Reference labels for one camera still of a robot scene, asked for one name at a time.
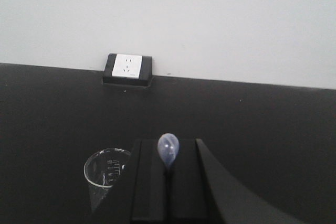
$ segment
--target frosted glass bulb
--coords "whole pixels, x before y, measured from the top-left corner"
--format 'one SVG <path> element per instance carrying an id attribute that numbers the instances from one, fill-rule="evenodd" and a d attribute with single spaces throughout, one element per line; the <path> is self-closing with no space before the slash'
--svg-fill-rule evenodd
<path id="1" fill-rule="evenodd" d="M 158 153 L 167 169 L 170 169 L 179 152 L 180 143 L 175 135 L 163 134 L 158 141 Z"/>

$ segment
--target glass beaker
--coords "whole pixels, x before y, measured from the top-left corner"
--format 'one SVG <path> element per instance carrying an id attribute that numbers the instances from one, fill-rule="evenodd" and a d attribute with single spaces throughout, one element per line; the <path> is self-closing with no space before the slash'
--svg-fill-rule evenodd
<path id="1" fill-rule="evenodd" d="M 84 165 L 84 176 L 89 182 L 92 212 L 116 183 L 131 153 L 118 148 L 98 151 Z"/>

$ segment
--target black countertop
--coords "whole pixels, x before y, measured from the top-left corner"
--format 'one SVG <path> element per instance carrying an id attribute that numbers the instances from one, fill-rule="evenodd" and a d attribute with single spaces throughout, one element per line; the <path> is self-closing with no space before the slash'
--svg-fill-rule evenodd
<path id="1" fill-rule="evenodd" d="M 0 223 L 81 223 L 86 159 L 170 132 L 202 138 L 247 188 L 307 223 L 336 220 L 336 90 L 0 65 Z"/>

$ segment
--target black outlet box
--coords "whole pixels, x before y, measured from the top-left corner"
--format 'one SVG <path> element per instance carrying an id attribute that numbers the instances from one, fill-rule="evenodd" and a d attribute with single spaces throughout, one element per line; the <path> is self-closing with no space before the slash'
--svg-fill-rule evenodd
<path id="1" fill-rule="evenodd" d="M 127 78 L 127 77 L 115 77 L 112 76 L 112 71 L 114 68 L 114 63 L 117 54 L 109 54 L 108 60 L 106 62 L 105 71 L 102 78 L 103 84 L 115 84 L 120 86 L 139 86 L 139 87 L 149 87 L 152 75 L 153 60 L 150 56 L 142 56 L 140 74 L 138 79 Z"/>

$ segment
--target white outlet faceplate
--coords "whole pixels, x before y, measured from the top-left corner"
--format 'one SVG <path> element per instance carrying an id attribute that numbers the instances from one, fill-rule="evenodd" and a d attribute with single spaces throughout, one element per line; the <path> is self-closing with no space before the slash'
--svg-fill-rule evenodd
<path id="1" fill-rule="evenodd" d="M 138 79 L 140 75 L 142 56 L 117 54 L 112 70 L 113 77 Z"/>

